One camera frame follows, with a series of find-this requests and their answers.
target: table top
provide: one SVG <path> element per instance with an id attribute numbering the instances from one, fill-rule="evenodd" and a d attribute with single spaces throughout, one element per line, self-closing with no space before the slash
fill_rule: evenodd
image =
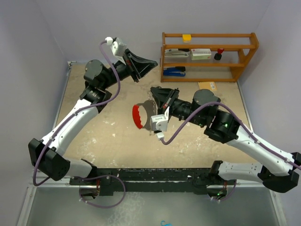
<path id="1" fill-rule="evenodd" d="M 85 88 L 85 65 L 73 65 L 58 116 L 59 123 L 74 107 Z M 207 168 L 213 161 L 255 162 L 242 151 L 209 139 L 204 129 L 188 123 L 170 145 L 163 145 L 145 129 L 138 129 L 132 119 L 132 107 L 148 99 L 151 86 L 178 88 L 179 98 L 191 101 L 198 90 L 196 82 L 160 82 L 159 67 L 139 83 L 129 77 L 121 82 L 119 96 L 92 119 L 75 137 L 64 157 L 86 159 L 99 168 Z M 248 125 L 245 109 L 234 82 L 216 82 L 214 91 L 224 104 Z M 112 94 L 117 85 L 108 88 Z M 183 121 L 171 118 L 165 140 Z"/>

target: blue object on floor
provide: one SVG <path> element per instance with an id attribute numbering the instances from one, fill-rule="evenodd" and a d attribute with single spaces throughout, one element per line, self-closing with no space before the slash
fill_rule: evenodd
<path id="1" fill-rule="evenodd" d="M 184 71 L 185 67 L 168 67 L 163 70 L 163 75 L 184 77 L 186 75 Z"/>
<path id="2" fill-rule="evenodd" d="M 165 223 L 164 220 L 161 221 L 161 226 L 172 226 L 172 224 L 167 224 L 167 225 L 164 225 L 163 223 Z"/>

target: wooden rack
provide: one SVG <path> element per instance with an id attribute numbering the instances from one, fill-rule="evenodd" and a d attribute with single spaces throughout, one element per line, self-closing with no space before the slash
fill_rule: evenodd
<path id="1" fill-rule="evenodd" d="M 252 59 L 253 55 L 255 54 L 256 50 L 259 47 L 259 42 L 257 40 L 257 37 L 255 33 L 251 34 L 191 34 L 191 43 L 168 43 L 166 38 L 182 38 L 182 34 L 165 34 L 162 33 L 162 47 L 161 47 L 161 59 L 160 59 L 160 69 L 161 69 L 161 82 L 164 81 L 233 81 L 236 82 L 240 75 L 245 70 L 246 66 Z M 196 38 L 248 38 L 248 44 L 199 44 L 193 42 L 193 40 L 196 40 Z M 217 61 L 214 60 L 214 54 L 211 58 L 211 61 L 208 62 L 208 60 L 191 60 L 190 57 L 188 58 L 169 58 L 165 57 L 165 50 L 171 49 L 171 48 L 209 48 L 212 52 L 217 51 L 219 48 L 224 49 L 224 54 L 226 52 L 236 52 L 237 53 L 237 62 L 232 62 L 231 60 L 229 62 L 225 62 L 225 60 Z M 245 55 L 244 49 L 248 49 L 249 52 Z M 193 66 L 193 67 L 229 67 L 230 72 L 232 74 L 232 78 L 166 78 L 166 76 L 163 76 L 163 69 L 165 67 L 174 67 L 174 66 Z"/>

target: white wall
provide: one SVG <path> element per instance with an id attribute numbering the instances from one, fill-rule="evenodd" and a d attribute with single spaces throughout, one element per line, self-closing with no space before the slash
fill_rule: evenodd
<path id="1" fill-rule="evenodd" d="M 301 152 L 300 21 L 300 0 L 273 0 L 255 31 L 260 47 L 240 79 L 255 132 L 288 152 Z M 291 226 L 300 225 L 300 192 L 301 182 L 281 196 Z"/>
<path id="2" fill-rule="evenodd" d="M 270 0 L 37 0 L 68 60 L 101 58 L 107 36 L 159 60 L 162 32 L 254 32 Z"/>
<path id="3" fill-rule="evenodd" d="M 0 216 L 17 223 L 32 173 L 28 142 L 51 129 L 67 62 L 32 0 L 0 6 Z"/>

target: wooden shelf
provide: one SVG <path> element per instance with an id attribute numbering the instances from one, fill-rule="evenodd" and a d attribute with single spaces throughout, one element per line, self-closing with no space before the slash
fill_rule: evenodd
<path id="1" fill-rule="evenodd" d="M 161 81 L 237 81 L 259 47 L 255 33 L 251 34 L 191 34 L 191 42 L 183 43 L 182 34 L 162 33 L 161 48 Z M 170 48 L 209 48 L 212 58 L 208 60 L 191 60 L 190 57 L 165 57 L 165 50 Z M 223 48 L 222 59 L 214 60 L 217 49 Z M 188 79 L 163 78 L 164 67 L 191 66 L 191 67 L 229 67 L 230 79 Z"/>

